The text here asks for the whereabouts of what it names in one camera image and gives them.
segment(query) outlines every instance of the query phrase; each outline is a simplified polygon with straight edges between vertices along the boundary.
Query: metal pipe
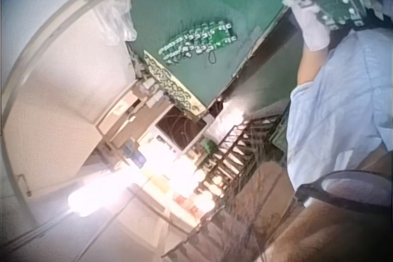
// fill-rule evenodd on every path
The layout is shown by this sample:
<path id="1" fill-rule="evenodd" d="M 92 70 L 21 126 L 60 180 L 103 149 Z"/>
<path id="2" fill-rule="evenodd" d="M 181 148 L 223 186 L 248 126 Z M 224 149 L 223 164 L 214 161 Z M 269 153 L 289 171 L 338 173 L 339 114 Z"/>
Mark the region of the metal pipe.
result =
<path id="1" fill-rule="evenodd" d="M 127 208 L 127 206 L 130 204 L 130 202 L 134 199 L 134 196 L 132 196 L 126 204 L 115 214 L 113 215 L 110 219 L 107 220 L 107 222 L 104 223 L 102 227 L 100 227 L 95 235 L 89 240 L 87 245 L 82 249 L 82 251 L 76 256 L 74 259 L 74 262 L 78 262 L 90 249 L 90 247 L 97 241 L 97 239 L 105 232 L 105 230 L 115 221 L 115 219 Z"/>
<path id="2" fill-rule="evenodd" d="M 4 134 L 1 139 L 1 151 L 4 166 L 11 187 L 15 192 L 15 196 L 23 212 L 24 219 L 30 223 L 32 228 L 35 228 L 38 223 L 34 218 L 34 215 L 31 212 L 17 181 L 15 180 L 15 174 L 7 151 L 6 133 L 4 129 L 12 106 L 14 105 L 21 88 L 37 66 L 36 62 L 39 57 L 42 56 L 42 54 L 60 36 L 61 33 L 63 33 L 83 14 L 88 12 L 101 1 L 103 0 L 70 0 L 61 9 L 54 13 L 23 49 L 4 84 L 4 88 L 2 89 L 1 131 Z"/>
<path id="3" fill-rule="evenodd" d="M 1 255 L 8 255 L 25 245 L 29 244 L 31 241 L 35 240 L 37 237 L 45 234 L 47 231 L 51 230 L 57 224 L 71 216 L 73 211 L 67 210 L 63 212 L 61 215 L 57 215 L 56 217 L 50 219 L 49 221 L 39 225 L 38 227 L 27 231 L 26 233 L 21 234 L 20 236 L 12 239 L 11 241 L 2 245 Z"/>

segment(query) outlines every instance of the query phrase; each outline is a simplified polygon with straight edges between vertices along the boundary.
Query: white glove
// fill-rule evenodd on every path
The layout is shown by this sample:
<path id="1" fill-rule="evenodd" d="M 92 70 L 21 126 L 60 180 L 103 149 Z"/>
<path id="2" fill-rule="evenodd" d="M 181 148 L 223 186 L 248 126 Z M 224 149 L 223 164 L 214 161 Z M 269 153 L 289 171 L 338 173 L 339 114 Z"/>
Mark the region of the white glove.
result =
<path id="1" fill-rule="evenodd" d="M 301 8 L 297 0 L 283 0 L 282 3 L 292 9 L 310 51 L 315 52 L 329 46 L 330 30 L 317 19 L 316 14 L 320 11 L 318 5 Z"/>

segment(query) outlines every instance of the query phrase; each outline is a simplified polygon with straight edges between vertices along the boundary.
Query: wire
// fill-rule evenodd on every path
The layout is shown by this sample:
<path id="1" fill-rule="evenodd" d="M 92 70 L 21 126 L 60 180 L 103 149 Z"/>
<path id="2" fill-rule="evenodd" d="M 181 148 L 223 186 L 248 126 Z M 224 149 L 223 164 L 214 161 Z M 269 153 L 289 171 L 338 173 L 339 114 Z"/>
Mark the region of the wire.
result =
<path id="1" fill-rule="evenodd" d="M 208 55 L 208 60 L 211 64 L 215 64 L 217 62 L 217 58 L 216 58 L 216 53 L 214 52 L 214 50 L 212 50 L 211 52 L 209 52 Z"/>

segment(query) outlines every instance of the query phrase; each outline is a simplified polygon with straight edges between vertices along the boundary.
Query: wall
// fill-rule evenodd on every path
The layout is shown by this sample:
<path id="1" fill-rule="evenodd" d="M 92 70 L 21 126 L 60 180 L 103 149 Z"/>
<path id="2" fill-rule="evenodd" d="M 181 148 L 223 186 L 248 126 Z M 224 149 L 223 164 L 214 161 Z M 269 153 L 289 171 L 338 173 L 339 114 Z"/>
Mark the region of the wall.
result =
<path id="1" fill-rule="evenodd" d="M 41 56 L 4 136 L 15 174 L 32 190 L 73 177 L 101 140 L 93 122 L 134 80 L 122 46 L 107 46 L 92 11 Z"/>
<path id="2" fill-rule="evenodd" d="M 69 0 L 1 0 L 1 81 L 37 30 Z"/>

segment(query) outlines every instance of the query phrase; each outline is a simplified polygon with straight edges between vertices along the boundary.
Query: workbench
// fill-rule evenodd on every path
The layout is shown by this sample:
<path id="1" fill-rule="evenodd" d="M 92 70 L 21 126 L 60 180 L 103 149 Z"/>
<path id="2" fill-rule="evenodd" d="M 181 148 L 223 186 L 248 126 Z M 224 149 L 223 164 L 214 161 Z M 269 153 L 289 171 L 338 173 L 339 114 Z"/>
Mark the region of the workbench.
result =
<path id="1" fill-rule="evenodd" d="M 175 35 L 209 21 L 224 19 L 233 24 L 238 40 L 216 51 L 215 64 L 209 62 L 205 53 L 166 66 L 205 107 L 231 82 L 283 11 L 281 0 L 132 0 L 131 3 L 131 18 L 138 32 L 131 48 L 140 58 L 147 51 L 164 66 L 158 49 Z"/>

